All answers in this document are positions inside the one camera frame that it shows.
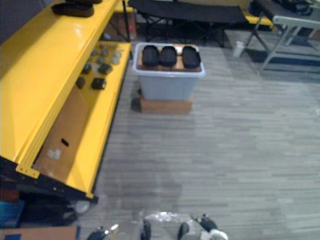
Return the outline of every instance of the small black object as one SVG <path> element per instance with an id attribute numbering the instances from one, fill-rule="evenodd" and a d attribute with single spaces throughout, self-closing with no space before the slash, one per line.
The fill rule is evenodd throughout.
<path id="1" fill-rule="evenodd" d="M 112 66 L 106 63 L 102 63 L 98 68 L 99 73 L 107 75 L 112 71 Z"/>
<path id="2" fill-rule="evenodd" d="M 160 53 L 159 61 L 164 67 L 173 67 L 177 63 L 176 49 L 173 46 L 163 47 Z"/>
<path id="3" fill-rule="evenodd" d="M 91 64 L 86 63 L 81 71 L 82 74 L 88 74 L 91 71 Z"/>
<path id="4" fill-rule="evenodd" d="M 93 49 L 91 52 L 91 56 L 95 56 L 98 54 L 98 50 L 97 49 Z"/>
<path id="5" fill-rule="evenodd" d="M 92 4 L 64 2 L 53 5 L 51 9 L 57 15 L 66 15 L 73 17 L 88 18 L 94 14 L 94 8 Z"/>
<path id="6" fill-rule="evenodd" d="M 189 228 L 188 223 L 183 222 L 179 228 L 179 232 L 178 232 L 178 236 L 177 236 L 178 240 L 182 239 L 182 237 L 189 232 L 189 229 L 190 228 Z"/>
<path id="7" fill-rule="evenodd" d="M 66 147 L 69 147 L 69 143 L 68 143 L 64 138 L 61 138 L 61 142 L 62 142 Z"/>
<path id="8" fill-rule="evenodd" d="M 98 90 L 105 89 L 106 85 L 106 80 L 99 77 L 95 77 L 91 83 L 91 87 Z"/>
<path id="9" fill-rule="evenodd" d="M 142 50 L 142 64 L 155 67 L 159 64 L 159 50 L 154 45 L 147 45 Z"/>
<path id="10" fill-rule="evenodd" d="M 186 69 L 195 69 L 200 66 L 200 55 L 192 46 L 185 46 L 182 50 L 182 62 Z"/>
<path id="11" fill-rule="evenodd" d="M 151 239 L 151 223 L 148 220 L 143 220 L 143 232 L 146 240 Z"/>
<path id="12" fill-rule="evenodd" d="M 92 232 L 87 240 L 103 240 L 105 238 L 105 236 L 107 236 L 105 234 L 105 231 L 103 229 L 100 229 L 100 230 L 96 230 L 94 232 Z"/>
<path id="13" fill-rule="evenodd" d="M 85 78 L 84 77 L 82 77 L 82 76 L 80 76 L 80 77 L 78 77 L 78 79 L 76 80 L 76 82 L 75 82 L 75 84 L 77 85 L 77 87 L 79 88 L 79 89 L 82 89 L 83 87 L 84 87 L 84 85 L 85 85 Z"/>
<path id="14" fill-rule="evenodd" d="M 79 3 L 79 4 L 99 4 L 102 3 L 103 0 L 65 0 L 70 3 Z"/>
<path id="15" fill-rule="evenodd" d="M 208 233 L 212 230 L 212 229 L 218 229 L 217 225 L 215 224 L 214 221 L 212 221 L 209 217 L 207 217 L 206 215 L 203 215 L 201 218 L 201 221 L 199 222 L 201 227 L 204 228 L 204 230 L 206 230 Z"/>

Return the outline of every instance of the cardboard box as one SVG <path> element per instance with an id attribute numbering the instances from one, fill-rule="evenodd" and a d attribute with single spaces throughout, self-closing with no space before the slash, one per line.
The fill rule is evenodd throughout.
<path id="1" fill-rule="evenodd" d="M 56 118 L 33 168 L 40 173 L 65 182 L 89 116 L 89 106 L 74 86 Z"/>
<path id="2" fill-rule="evenodd" d="M 189 100 L 146 100 L 140 97 L 142 113 L 149 114 L 188 114 L 192 109 L 192 99 Z"/>
<path id="3" fill-rule="evenodd" d="M 12 228 L 1 230 L 1 240 L 76 240 L 77 226 Z"/>
<path id="4" fill-rule="evenodd" d="M 128 25 L 129 25 L 129 34 L 130 34 L 130 40 L 136 40 L 137 39 L 137 30 L 136 30 L 136 18 L 134 12 L 127 12 L 128 16 Z M 103 31 L 104 35 L 109 35 L 111 37 L 111 41 L 123 41 L 124 39 L 117 33 L 117 31 L 114 29 L 114 27 L 111 25 L 111 23 L 124 35 L 127 37 L 126 32 L 126 24 L 124 15 L 122 12 L 115 12 L 109 23 L 107 24 L 106 28 Z"/>

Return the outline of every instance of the cardboard panel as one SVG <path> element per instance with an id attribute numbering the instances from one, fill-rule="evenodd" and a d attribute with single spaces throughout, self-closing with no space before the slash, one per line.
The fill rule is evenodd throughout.
<path id="1" fill-rule="evenodd" d="M 58 181 L 67 180 L 89 112 L 80 90 L 74 86 L 44 141 L 34 169 Z"/>
<path id="2" fill-rule="evenodd" d="M 129 34 L 131 41 L 137 39 L 137 30 L 136 30 L 136 18 L 134 12 L 127 12 L 128 17 L 128 25 L 129 25 Z M 126 32 L 126 24 L 124 20 L 124 16 L 122 12 L 115 12 L 109 23 L 107 24 L 106 28 L 104 29 L 105 34 L 109 34 L 111 41 L 123 41 L 123 38 L 118 35 L 117 31 L 111 26 L 110 22 L 117 27 L 117 29 L 124 35 L 127 36 Z"/>

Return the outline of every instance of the cot leg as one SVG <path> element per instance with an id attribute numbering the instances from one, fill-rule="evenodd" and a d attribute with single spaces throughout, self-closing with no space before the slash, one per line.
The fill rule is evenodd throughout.
<path id="1" fill-rule="evenodd" d="M 261 23 L 261 20 L 262 20 L 263 17 L 264 17 L 264 14 L 261 13 L 261 14 L 260 14 L 260 18 L 259 18 L 257 24 L 255 25 L 255 27 L 254 27 L 254 29 L 252 30 L 249 38 L 246 40 L 246 43 L 244 44 L 245 48 L 248 47 L 248 45 L 249 45 L 252 37 L 253 37 L 253 36 L 256 34 L 256 32 L 258 31 L 258 28 L 259 28 L 259 26 L 260 26 L 260 23 Z"/>
<path id="2" fill-rule="evenodd" d="M 264 60 L 259 72 L 262 72 L 265 67 L 267 66 L 267 64 L 270 62 L 270 60 L 275 57 L 276 53 L 277 53 L 277 48 L 281 45 L 281 43 L 286 39 L 286 37 L 288 36 L 290 30 L 292 29 L 292 27 L 287 26 L 286 29 L 282 32 L 280 38 L 278 39 L 278 41 L 276 42 L 276 44 L 274 45 L 273 49 L 268 53 L 267 58 Z"/>

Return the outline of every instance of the black tray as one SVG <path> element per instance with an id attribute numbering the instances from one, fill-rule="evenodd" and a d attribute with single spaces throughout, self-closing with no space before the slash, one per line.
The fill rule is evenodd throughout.
<path id="1" fill-rule="evenodd" d="M 194 47 L 185 46 L 182 50 L 182 62 L 186 69 L 196 69 L 201 63 L 200 55 Z"/>
<path id="2" fill-rule="evenodd" d="M 51 8 L 52 11 L 58 15 L 87 18 L 94 14 L 94 8 L 92 4 L 64 2 L 55 4 Z"/>
<path id="3" fill-rule="evenodd" d="M 160 64 L 164 67 L 172 67 L 177 63 L 177 51 L 173 46 L 165 46 L 160 53 Z"/>
<path id="4" fill-rule="evenodd" d="M 159 50 L 154 45 L 147 45 L 142 50 L 142 64 L 147 67 L 159 65 Z"/>

